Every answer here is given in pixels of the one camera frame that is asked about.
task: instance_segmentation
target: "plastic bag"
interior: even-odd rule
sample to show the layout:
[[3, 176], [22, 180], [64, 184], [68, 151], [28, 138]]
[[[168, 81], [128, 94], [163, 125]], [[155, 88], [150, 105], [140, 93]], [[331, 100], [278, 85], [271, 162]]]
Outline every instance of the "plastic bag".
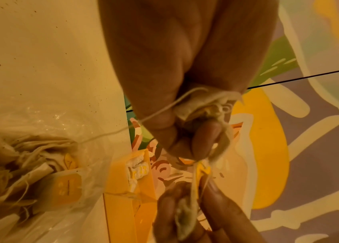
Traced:
[[[91, 120], [91, 116], [75, 108], [77, 106], [68, 104], [24, 102], [13, 97], [0, 97], [0, 137], [6, 139], [24, 135], [48, 135], [72, 139], [79, 143], [76, 157], [79, 168], [59, 173], [81, 177], [81, 196], [76, 202], [61, 207], [47, 207], [48, 203], [38, 205], [38, 210], [42, 213], [25, 222], [18, 220], [19, 217], [14, 214], [0, 219], [0, 242], [73, 242], [78, 237], [86, 216], [102, 195], [112, 149], [105, 138], [80, 144], [81, 141], [102, 133], [102, 130]], [[28, 147], [34, 144], [40, 145], [35, 142], [23, 143]], [[52, 173], [43, 180], [52, 180], [55, 175], [58, 173]], [[43, 196], [40, 201], [48, 198], [45, 193], [40, 195]]]

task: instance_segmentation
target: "yellow box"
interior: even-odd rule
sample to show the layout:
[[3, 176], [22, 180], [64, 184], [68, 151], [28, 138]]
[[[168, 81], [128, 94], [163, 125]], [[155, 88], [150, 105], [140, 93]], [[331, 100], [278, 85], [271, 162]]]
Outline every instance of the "yellow box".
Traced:
[[110, 243], [146, 243], [156, 216], [157, 202], [151, 166], [146, 176], [138, 180], [134, 194], [153, 200], [136, 200], [111, 194], [129, 190], [126, 162], [144, 155], [150, 164], [148, 150], [139, 150], [112, 162], [104, 194]]

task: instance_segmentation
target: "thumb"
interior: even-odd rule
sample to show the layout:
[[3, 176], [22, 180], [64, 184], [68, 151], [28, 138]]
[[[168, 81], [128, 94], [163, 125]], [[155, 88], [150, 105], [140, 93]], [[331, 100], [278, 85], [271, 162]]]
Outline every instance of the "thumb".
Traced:
[[212, 178], [207, 178], [203, 176], [200, 183], [200, 188], [207, 183], [200, 207], [212, 231], [224, 230], [231, 242], [265, 243], [241, 208], [222, 193]]

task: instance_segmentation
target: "hand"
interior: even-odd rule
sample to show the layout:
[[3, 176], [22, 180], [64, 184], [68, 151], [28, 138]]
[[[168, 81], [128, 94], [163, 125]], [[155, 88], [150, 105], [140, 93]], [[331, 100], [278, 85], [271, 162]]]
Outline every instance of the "hand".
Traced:
[[[187, 82], [244, 92], [276, 26], [278, 0], [98, 0], [108, 52], [134, 112], [143, 119]], [[221, 125], [206, 121], [192, 137], [172, 109], [144, 126], [170, 154], [209, 155]]]
[[[201, 179], [205, 185], [206, 177]], [[176, 236], [175, 210], [178, 201], [189, 195], [190, 184], [177, 183], [168, 189], [158, 201], [158, 214], [154, 222], [154, 236], [157, 243], [179, 243]], [[260, 233], [231, 199], [226, 197], [212, 179], [204, 191], [201, 210], [212, 231], [207, 231], [197, 222], [185, 243], [265, 243]]]

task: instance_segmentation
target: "black cable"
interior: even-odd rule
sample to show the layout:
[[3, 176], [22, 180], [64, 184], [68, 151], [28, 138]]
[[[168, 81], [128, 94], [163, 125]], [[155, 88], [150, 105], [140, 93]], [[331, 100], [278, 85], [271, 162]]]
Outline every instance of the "black cable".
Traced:
[[265, 87], [265, 86], [269, 86], [269, 85], [274, 85], [274, 84], [283, 84], [283, 83], [297, 81], [297, 80], [302, 80], [302, 79], [306, 79], [306, 78], [314, 78], [314, 77], [324, 76], [324, 75], [328, 75], [328, 74], [334, 74], [334, 73], [337, 73], [337, 72], [339, 72], [339, 70], [338, 71], [333, 71], [333, 72], [326, 72], [326, 73], [311, 75], [311, 76], [307, 76], [307, 77], [293, 78], [293, 79], [289, 79], [289, 80], [285, 80], [285, 81], [280, 81], [280, 82], [275, 82], [275, 83], [271, 83], [271, 84], [261, 84], [261, 85], [249, 87], [247, 89], [261, 88], [261, 87]]

